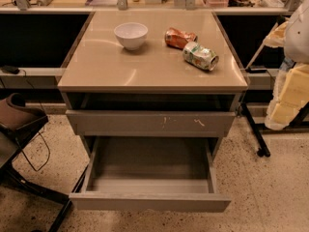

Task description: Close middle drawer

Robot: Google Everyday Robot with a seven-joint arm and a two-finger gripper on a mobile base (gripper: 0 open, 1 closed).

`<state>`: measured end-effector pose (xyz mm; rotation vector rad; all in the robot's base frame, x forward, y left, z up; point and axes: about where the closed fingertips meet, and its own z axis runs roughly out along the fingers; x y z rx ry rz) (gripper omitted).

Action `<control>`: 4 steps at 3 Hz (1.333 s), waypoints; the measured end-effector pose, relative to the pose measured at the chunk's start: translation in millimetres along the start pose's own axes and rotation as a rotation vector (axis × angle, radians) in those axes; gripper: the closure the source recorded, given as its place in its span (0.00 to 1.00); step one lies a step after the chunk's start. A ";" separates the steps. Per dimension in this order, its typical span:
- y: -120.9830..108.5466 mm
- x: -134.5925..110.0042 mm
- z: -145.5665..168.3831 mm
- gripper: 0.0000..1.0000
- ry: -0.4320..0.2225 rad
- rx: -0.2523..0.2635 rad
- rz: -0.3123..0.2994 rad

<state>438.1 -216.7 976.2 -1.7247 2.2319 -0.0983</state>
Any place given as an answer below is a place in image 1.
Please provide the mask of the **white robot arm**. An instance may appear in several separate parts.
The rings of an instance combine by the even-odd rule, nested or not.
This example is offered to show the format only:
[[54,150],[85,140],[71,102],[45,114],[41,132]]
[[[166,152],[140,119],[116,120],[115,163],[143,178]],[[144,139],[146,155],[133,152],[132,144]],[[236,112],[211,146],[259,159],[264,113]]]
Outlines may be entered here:
[[280,131],[309,102],[309,0],[304,0],[292,16],[264,39],[269,47],[282,47],[285,59],[273,88],[265,125]]

